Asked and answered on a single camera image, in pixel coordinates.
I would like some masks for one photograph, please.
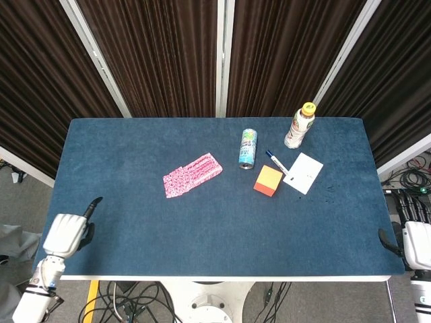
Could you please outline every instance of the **curtain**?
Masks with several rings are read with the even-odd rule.
[[[291,116],[312,101],[364,3],[236,0],[226,115]]]
[[[377,166],[431,133],[431,2],[384,0],[317,114],[364,120]]]
[[[214,116],[217,1],[79,0],[133,116]]]
[[[55,177],[72,118],[121,116],[58,1],[0,1],[0,145]]]

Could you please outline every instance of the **blue felt tablecloth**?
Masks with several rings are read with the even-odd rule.
[[[88,118],[71,123],[43,233],[57,213],[82,214],[97,196],[93,242],[66,275],[293,277],[394,275],[392,234],[362,121],[317,118],[298,149],[291,118]],[[258,133],[256,164],[238,167],[242,131]],[[270,149],[290,168],[303,152],[323,163],[307,195],[280,183],[253,190]],[[173,199],[163,175],[210,152],[223,172]],[[38,251],[36,262],[45,257]]]

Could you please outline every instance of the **yellow sticky note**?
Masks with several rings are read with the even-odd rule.
[[[283,177],[283,173],[264,165],[256,180],[254,189],[272,196],[280,183],[281,177]]]

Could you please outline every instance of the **white card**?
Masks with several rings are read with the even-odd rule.
[[[283,182],[305,195],[322,167],[322,163],[319,163],[317,160],[301,153],[290,168],[290,176],[285,176]]]

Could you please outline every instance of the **plastic bottle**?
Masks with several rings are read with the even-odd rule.
[[[306,102],[301,109],[296,111],[290,130],[284,137],[284,144],[289,148],[298,148],[301,146],[302,140],[306,132],[314,122],[314,113],[316,105],[312,102]]]

